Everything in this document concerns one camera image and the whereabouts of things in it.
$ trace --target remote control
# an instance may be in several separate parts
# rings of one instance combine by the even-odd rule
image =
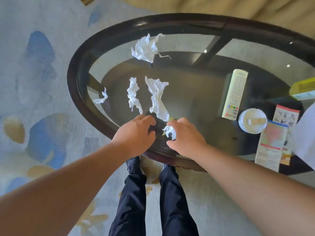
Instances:
[[[222,117],[236,120],[239,105],[241,103],[248,72],[235,69],[232,74],[229,90],[227,92]]]

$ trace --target forearm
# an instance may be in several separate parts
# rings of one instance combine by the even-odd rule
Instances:
[[[264,235],[313,235],[313,188],[211,146],[196,156]]]
[[[67,235],[109,176],[126,160],[108,144],[0,198],[4,235]]]

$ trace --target person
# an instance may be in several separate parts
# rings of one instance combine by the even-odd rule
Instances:
[[[109,235],[145,235],[146,178],[137,156],[155,140],[155,132],[148,133],[150,125],[155,125],[152,116],[139,115],[96,152],[3,195],[1,235],[67,235],[124,162],[130,175]],[[314,235],[313,188],[215,149],[186,118],[167,125],[174,127],[177,135],[168,146],[202,166],[263,235]],[[164,166],[160,181],[163,235],[198,235],[174,167]]]

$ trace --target beige curtain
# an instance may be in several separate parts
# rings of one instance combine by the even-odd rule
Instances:
[[[315,38],[315,0],[122,0],[155,12],[194,12],[253,19]]]

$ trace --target trouser leg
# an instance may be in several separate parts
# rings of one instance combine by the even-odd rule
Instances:
[[[163,236],[196,236],[198,229],[191,217],[186,195],[178,181],[175,167],[165,167],[160,173],[160,211]]]
[[[146,235],[146,181],[143,174],[127,176],[109,236]]]

